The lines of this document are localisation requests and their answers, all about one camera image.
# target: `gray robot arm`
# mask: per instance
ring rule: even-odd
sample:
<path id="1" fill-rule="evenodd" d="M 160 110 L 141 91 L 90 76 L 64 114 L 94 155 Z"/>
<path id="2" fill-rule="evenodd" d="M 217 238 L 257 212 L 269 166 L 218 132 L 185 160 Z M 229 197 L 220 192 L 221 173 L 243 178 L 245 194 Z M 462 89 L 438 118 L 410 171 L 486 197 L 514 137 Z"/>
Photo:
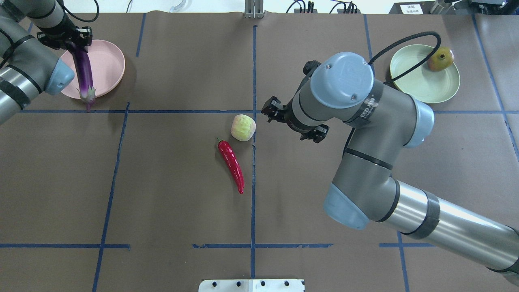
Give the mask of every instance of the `gray robot arm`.
<path id="1" fill-rule="evenodd" d="M 354 130 L 324 202 L 327 214 L 355 229 L 369 220 L 478 262 L 519 286 L 519 233 L 390 177 L 403 147 L 418 146 L 434 124 L 432 109 L 374 79 L 359 55 L 344 52 L 305 68 L 293 99 L 262 108 L 302 139 L 322 140 L 338 118 Z"/>
<path id="2" fill-rule="evenodd" d="M 25 16 L 42 32 L 38 39 L 18 22 Z M 23 110 L 43 91 L 56 95 L 74 78 L 74 71 L 43 44 L 65 49 L 65 41 L 91 43 L 91 30 L 79 29 L 55 0 L 4 0 L 0 3 L 0 55 L 9 65 L 0 69 L 0 125 Z"/>

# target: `light green bowl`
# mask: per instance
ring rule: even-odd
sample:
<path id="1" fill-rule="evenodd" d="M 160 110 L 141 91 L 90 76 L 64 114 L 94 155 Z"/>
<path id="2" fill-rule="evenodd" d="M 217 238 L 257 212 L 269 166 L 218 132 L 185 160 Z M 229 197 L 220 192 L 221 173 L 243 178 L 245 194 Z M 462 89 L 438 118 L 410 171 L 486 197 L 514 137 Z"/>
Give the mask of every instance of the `light green bowl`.
<path id="1" fill-rule="evenodd" d="M 431 46 L 409 45 L 398 50 L 389 70 L 394 78 L 425 58 L 431 51 Z M 409 72 L 404 77 L 393 82 L 403 93 L 409 94 L 425 103 L 440 103 L 451 99 L 458 92 L 460 77 L 455 64 L 439 72 L 432 72 L 427 63 Z"/>

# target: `pink bowl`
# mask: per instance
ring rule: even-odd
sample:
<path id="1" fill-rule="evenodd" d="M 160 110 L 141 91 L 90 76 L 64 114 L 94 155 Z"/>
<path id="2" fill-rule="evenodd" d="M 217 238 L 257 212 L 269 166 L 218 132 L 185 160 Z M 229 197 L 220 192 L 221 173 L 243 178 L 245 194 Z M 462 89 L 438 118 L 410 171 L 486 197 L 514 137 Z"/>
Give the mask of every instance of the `pink bowl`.
<path id="1" fill-rule="evenodd" d="M 114 44 L 100 39 L 92 40 L 92 45 L 88 47 L 88 58 L 92 67 L 92 78 L 95 88 L 95 96 L 100 97 L 114 89 L 122 79 L 125 72 L 125 56 Z M 76 74 L 76 67 L 72 55 L 66 51 L 61 59 Z M 70 84 L 61 92 L 71 98 L 79 99 L 79 84 L 77 74 Z"/>

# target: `yellow-green fruit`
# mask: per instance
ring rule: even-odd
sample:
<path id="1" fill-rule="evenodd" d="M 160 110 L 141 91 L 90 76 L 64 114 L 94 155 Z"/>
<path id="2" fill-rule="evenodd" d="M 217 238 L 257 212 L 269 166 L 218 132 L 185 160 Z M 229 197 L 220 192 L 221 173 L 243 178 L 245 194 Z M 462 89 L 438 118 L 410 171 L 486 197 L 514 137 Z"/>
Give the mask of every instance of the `yellow-green fruit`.
<path id="1" fill-rule="evenodd" d="M 454 55 L 448 47 L 439 47 L 434 55 L 427 60 L 427 66 L 434 72 L 445 70 L 453 63 Z"/>
<path id="2" fill-rule="evenodd" d="M 234 117 L 230 134 L 239 141 L 248 141 L 256 131 L 256 123 L 247 115 L 237 115 Z"/>

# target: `light blue cap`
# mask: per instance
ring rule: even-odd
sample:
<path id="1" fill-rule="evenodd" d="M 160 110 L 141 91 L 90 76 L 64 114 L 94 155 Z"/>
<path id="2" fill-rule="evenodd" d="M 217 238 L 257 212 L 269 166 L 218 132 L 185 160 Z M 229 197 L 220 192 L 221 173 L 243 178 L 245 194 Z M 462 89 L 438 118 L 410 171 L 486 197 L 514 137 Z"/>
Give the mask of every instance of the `light blue cap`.
<path id="1" fill-rule="evenodd" d="M 310 79 L 313 96 L 332 109 L 361 103 L 373 88 L 373 70 L 361 56 L 340 52 L 317 67 Z"/>
<path id="2" fill-rule="evenodd" d="M 45 92 L 50 95 L 60 93 L 74 79 L 74 71 L 69 68 L 61 59 L 58 59 L 56 67 L 50 76 Z"/>
<path id="3" fill-rule="evenodd" d="M 369 218 L 339 188 L 330 184 L 324 210 L 335 221 L 354 229 L 364 229 Z"/>
<path id="4" fill-rule="evenodd" d="M 425 137 L 429 136 L 434 126 L 434 112 L 425 103 L 413 97 L 416 107 L 416 126 L 411 140 L 404 145 L 406 148 L 413 148 L 423 143 Z"/>

